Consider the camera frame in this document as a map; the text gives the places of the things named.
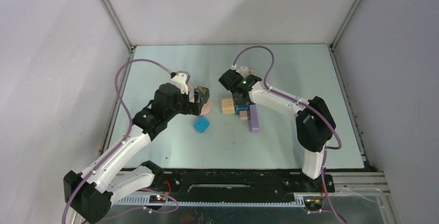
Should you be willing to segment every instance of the blue block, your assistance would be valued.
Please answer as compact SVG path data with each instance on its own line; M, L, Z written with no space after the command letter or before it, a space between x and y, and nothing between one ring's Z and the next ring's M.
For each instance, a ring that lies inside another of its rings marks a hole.
M249 106L248 105L236 106L235 107L235 114L239 114L239 112L242 110L249 110Z
M198 120L194 124L194 129L197 130L197 132L199 133L204 133L204 131L206 131L208 127L209 121L204 117L198 118Z

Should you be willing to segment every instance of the gray wall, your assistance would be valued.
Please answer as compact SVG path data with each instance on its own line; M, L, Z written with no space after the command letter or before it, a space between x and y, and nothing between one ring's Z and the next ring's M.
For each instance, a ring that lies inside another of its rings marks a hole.
M133 44L329 43L353 0L111 0Z
M437 223L439 0L364 0L336 55L402 223Z
M127 51L99 0L0 0L0 223L60 223Z

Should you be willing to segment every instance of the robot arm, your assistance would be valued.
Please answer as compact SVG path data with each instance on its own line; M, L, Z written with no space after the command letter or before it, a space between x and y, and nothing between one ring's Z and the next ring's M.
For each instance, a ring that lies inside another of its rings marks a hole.
M316 179L320 175L324 147L332 137L332 132L312 111L297 102L314 107L335 128L335 122L321 98L314 97L314 99L309 100L291 95L270 85L269 88L266 88L261 78L252 74L246 66L241 66L237 70L227 70L220 77L219 82L232 93L233 101L238 106L261 104L294 118L297 138L305 148L302 172L311 179Z
M187 83L189 73L179 71L172 75L170 83L160 85L154 94L154 100L139 111L133 118L133 128L126 140L121 138L103 153L95 162L80 173L70 171L64 176L64 195L66 202L81 181L90 172L91 176L74 197L71 207L89 223L100 221L113 203L132 192L149 187L154 176L161 170L154 163L147 161L135 170L117 176L123 166L143 147L166 129L168 122L177 114L199 115L209 94L201 96L200 89L194 90L194 102L189 101ZM120 146L97 170L97 164Z

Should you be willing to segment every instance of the black bracket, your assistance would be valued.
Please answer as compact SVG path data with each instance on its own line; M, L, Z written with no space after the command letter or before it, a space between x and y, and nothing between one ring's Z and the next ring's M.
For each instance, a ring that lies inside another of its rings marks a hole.
M81 174L76 174L74 171L70 171L64 176L64 197L66 203L82 179ZM95 183L89 184L85 182L70 205L90 224L100 221L108 213L111 207L110 198L113 195L112 192L108 191L101 193L95 187Z
M209 99L209 89L199 86L194 90L194 99L195 102L189 102L189 95L182 94L175 85L162 84L156 90L154 100L136 113L133 124L142 128L143 133L147 133L152 141L177 114L200 115L201 108Z
M261 81L260 77L249 74L243 78L235 70L228 69L220 78L220 84L232 93L233 102L236 106L254 104L250 100L249 92L252 91L253 85Z
M183 202L289 203L295 192L322 192L321 178L312 180L298 170L164 169L152 188ZM325 175L328 192L335 192Z
M323 99L316 96L309 100L309 105L322 114L335 129L335 121ZM296 126L299 143L311 152L321 152L325 143L332 137L329 127L308 108L298 112Z
M154 188L158 188L163 184L163 169L160 166L150 160L143 162L140 165L147 167L151 170L152 174L154 174L154 181L152 183Z

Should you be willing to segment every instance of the metal frame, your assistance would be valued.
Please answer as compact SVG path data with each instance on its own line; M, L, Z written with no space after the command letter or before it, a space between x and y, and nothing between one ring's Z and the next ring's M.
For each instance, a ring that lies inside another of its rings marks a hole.
M162 203L148 203L149 196L151 194L148 192L136 192L134 194L128 195L122 198L119 202L114 205L128 205L128 206L162 206ZM296 196L296 199L292 203L282 203L282 204L270 204L270 203L210 203L204 202L202 204L198 204L195 202L182 202L179 201L179 206L181 207L303 207L304 206L304 196ZM173 202L167 202L166 205L175 206Z
M129 53L127 62L133 60L135 51L136 51L136 49L133 48L133 50ZM121 85L119 87L121 95L123 95L123 93L125 91L125 86L126 86L126 82L128 80L128 74L129 74L130 69L131 69L131 65L128 65L122 74ZM113 102L113 108L112 108L112 111L110 113L110 117L109 117L108 122L107 122L107 132L105 133L105 137L103 139L101 149L99 150L99 156L102 155L102 153L104 153L104 151L106 149L108 149L108 147L110 145L111 136L113 135L114 124L116 123L116 118L118 116L120 106L121 106L121 103L120 103L118 97L115 96L114 102Z
M134 51L135 46L133 46L129 40L128 35L125 33L122 23L120 22L116 12L114 11L114 8L112 7L109 0L100 0L105 11L107 12L111 22L113 23L114 27L116 28L117 32L121 36L123 42L125 43L125 46L127 47L127 50L129 51L129 58L128 61L132 60L134 57ZM362 132L359 129L358 123L357 123L357 116L354 113L354 110L352 109L352 105L350 103L350 98L347 92L346 85L344 83L343 77L340 72L340 67L337 62L336 55L334 53L334 48L339 43L341 37L343 36L344 31L346 30L346 27L349 25L351 19L353 18L355 12L357 11L360 3L362 0L354 0L352 6L350 7L346 17L344 18L340 28L338 29L333 41L331 44L328 45L328 51L330 53L335 72L340 84L340 88L343 94L344 101L346 103L346 107L349 113L349 117L351 120L352 127L354 129L355 136L357 138L358 147L360 149L361 155L363 157L363 161L365 162L365 165L368 166L368 160L367 160L367 154L363 145L363 138L362 138ZM127 67L123 74L123 78L121 79L121 92L123 93L123 90L125 89L125 85L127 82L128 74L129 74L130 67ZM105 149L106 144L110 143L110 138L114 129L115 120L119 111L120 103L118 99L116 98L113 104L113 110L111 112L109 121L108 121L108 131L104 138L104 143L102 145L102 149L100 150L100 153L102 153ZM331 196L336 197L342 197L342 196L360 196L360 197L375 197L376 203L378 204L380 208L380 212L383 218L383 222L385 224L391 224L391 223L400 223L400 220L398 218L389 187L387 185L387 181L384 177L383 172L331 172L331 170L328 170L328 174L331 174L334 179L335 184L335 193L330 193ZM298 199L303 199L303 197L314 197L318 196L318 194L314 193L297 193L295 196L298 197ZM72 215L70 223L79 224L82 223L83 218L76 214L76 212Z
M334 48L337 46L337 44L339 43L344 31L346 30L346 27L348 26L348 24L350 23L352 17L354 16L355 12L358 9L358 6L360 5L360 3L363 0L354 0L354 2L352 3L351 7L349 8L349 11L347 12L346 17L344 18L342 25L340 26L339 30L337 31L334 39L332 40L331 43L331 48Z
M337 58L335 56L335 53L330 45L328 45L328 51L329 51L329 54L331 55L332 64L334 66L335 74L337 75L337 79L339 81L340 89L342 91L343 99L344 99L344 102L346 104L347 113L349 115L350 123L352 124L352 128L354 130L355 138L357 139L357 144L358 144L358 148L360 149L361 157L363 158L363 162L365 163L365 165L370 166L369 160L367 157L367 153L365 151L364 144L363 144L363 138L362 138L363 132L360 130L360 128L358 126L357 115L354 113L354 109L352 108L349 94L347 92L347 88L346 88L346 85L344 83L341 71L340 71L339 63L338 63Z
M128 35L126 34L122 26L122 23L119 20L118 15L114 11L114 8L110 3L110 0L100 0L100 2L102 3L105 12L107 12L110 21L113 23L114 27L116 28L116 31L119 33L123 42L125 43L126 48L128 49L129 52L133 52L133 45L131 44L131 41L129 41Z

